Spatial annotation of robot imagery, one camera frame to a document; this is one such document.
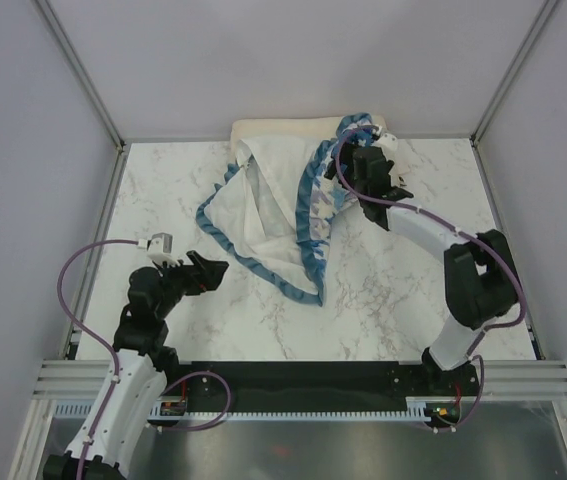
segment metal frame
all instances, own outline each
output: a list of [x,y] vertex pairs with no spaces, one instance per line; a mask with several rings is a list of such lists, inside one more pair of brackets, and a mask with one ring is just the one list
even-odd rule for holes
[[[105,240],[107,237],[107,231],[110,227],[112,214],[114,213],[116,197],[118,195],[119,188],[121,187],[121,181],[123,179],[123,173],[125,171],[125,165],[127,163],[129,153],[130,147],[125,146],[116,156],[116,160],[112,166],[110,182],[101,203],[101,214],[99,215],[94,228],[94,233],[90,239],[91,242]],[[90,296],[92,295],[92,289],[94,288],[94,282],[96,280],[96,272],[98,270],[99,262],[101,261],[102,250],[103,249],[101,248],[92,249],[85,254],[81,279],[72,299],[72,304],[70,305],[72,312],[74,312],[74,315],[77,318],[85,318],[85,314],[87,313]],[[74,331],[72,324],[67,322],[61,345],[58,350],[59,358],[64,358],[68,352],[70,344],[75,343],[72,338],[73,336],[77,336],[76,332]]]
[[108,135],[112,139],[114,146],[117,150],[121,150],[124,146],[123,138],[119,133],[118,128],[112,121],[112,117],[110,116],[99,92],[96,90],[94,83],[90,79],[90,76],[87,73],[87,70],[83,66],[83,62],[79,58],[76,50],[72,46],[72,42],[70,42],[70,38],[68,37],[61,21],[54,10],[54,7],[50,4],[49,0],[32,0],[32,3],[38,10],[43,22],[50,30],[52,37],[56,41],[57,45],[61,49],[61,52],[72,70],[72,73],[78,80],[79,84],[83,88],[85,95],[87,96],[88,100],[96,110],[97,115],[101,119],[103,126],[107,130]]
[[545,0],[545,2],[543,3],[543,6],[539,10],[536,18],[527,31],[525,38],[523,39],[523,43],[521,43],[521,46],[514,55],[512,62],[510,62],[505,75],[501,79],[501,82],[496,88],[496,92],[494,92],[490,103],[485,109],[485,112],[483,113],[479,124],[472,134],[473,143],[480,142],[485,135],[485,132],[494,119],[494,115],[496,115],[496,112],[501,106],[501,103],[503,103],[503,100],[505,99],[507,93],[519,76],[521,69],[530,58],[530,53],[534,49],[536,42],[540,38],[541,34],[545,31],[547,25],[556,13],[557,7],[561,2],[562,0]]
[[[32,0],[40,12],[45,24],[67,59],[73,74],[80,82],[88,99],[101,118],[110,138],[114,142],[118,156],[113,167],[112,179],[105,194],[102,213],[99,217],[93,240],[104,239],[114,209],[114,203],[123,176],[129,147],[124,148],[116,125],[112,121],[100,95],[92,83],[83,63],[73,48],[56,12],[49,0]],[[561,4],[561,0],[545,0],[530,26],[525,39],[510,63],[505,75],[492,96],[475,131],[469,137],[477,160],[479,171],[488,194],[492,213],[499,228],[504,228],[493,195],[493,189],[485,172],[485,165],[479,152],[479,144],[488,130],[500,105],[510,88],[518,78],[522,68],[541,34],[547,28],[551,18]],[[414,135],[411,138],[465,138],[466,135]],[[184,141],[180,138],[144,138],[134,139],[135,143]],[[192,141],[209,141],[211,138],[196,138]],[[80,317],[85,314],[94,284],[100,251],[92,252],[85,261],[80,286],[73,301],[73,310]],[[64,356],[71,342],[73,332],[68,328],[59,356]],[[25,426],[14,457],[10,475],[14,480],[35,478],[41,461],[44,444],[50,429],[52,418],[60,411],[59,404],[83,399],[93,401],[105,378],[108,363],[105,361],[48,360],[43,363],[33,399],[28,411]],[[567,367],[561,361],[487,361],[483,401],[486,402],[524,402],[551,401],[556,413],[560,433],[567,451]],[[448,400],[444,398],[411,398],[413,402]]]
[[[32,398],[94,400],[108,366],[105,360],[46,360]],[[567,401],[567,367],[561,361],[486,361],[485,382],[483,399],[488,402]],[[414,397],[410,400],[437,402],[449,398]]]

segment towel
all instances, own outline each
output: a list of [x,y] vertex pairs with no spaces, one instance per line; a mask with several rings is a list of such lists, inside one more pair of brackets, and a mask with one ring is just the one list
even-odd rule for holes
[[[199,227],[237,261],[305,304],[325,302],[325,274],[335,216],[356,199],[323,177],[334,146],[349,129],[372,124],[368,114],[343,117],[336,137],[257,135],[236,143],[225,184],[197,210]],[[358,132],[351,141],[370,145]]]

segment white cloth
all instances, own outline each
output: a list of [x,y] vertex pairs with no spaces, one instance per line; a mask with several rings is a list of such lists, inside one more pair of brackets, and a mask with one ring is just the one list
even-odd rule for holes
[[297,289],[317,294],[296,243],[299,181],[320,140],[263,135],[237,143],[240,167],[205,207],[241,257],[253,258]]

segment metal panel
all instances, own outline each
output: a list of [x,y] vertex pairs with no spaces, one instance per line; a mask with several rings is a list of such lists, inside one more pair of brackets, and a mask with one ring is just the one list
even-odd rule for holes
[[[54,420],[46,453],[81,421]],[[551,405],[482,405],[457,433],[382,422],[230,422],[193,434],[145,430],[130,480],[567,480]]]
[[[94,399],[107,368],[106,361],[45,361],[34,398]],[[485,377],[484,401],[567,400],[567,369],[559,361],[487,361]]]

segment blue patterned fabric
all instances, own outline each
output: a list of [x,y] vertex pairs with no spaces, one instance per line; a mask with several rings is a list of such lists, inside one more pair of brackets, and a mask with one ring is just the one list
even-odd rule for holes
[[[308,277],[318,288],[318,303],[325,301],[325,272],[330,252],[330,238],[334,217],[355,203],[354,195],[345,190],[336,179],[323,175],[336,153],[334,147],[353,128],[372,125],[372,117],[359,113],[343,117],[336,130],[336,138],[324,140],[308,163],[301,181],[296,203],[296,241],[301,248],[301,259]],[[350,143],[369,146],[373,143],[368,131],[360,131]]]

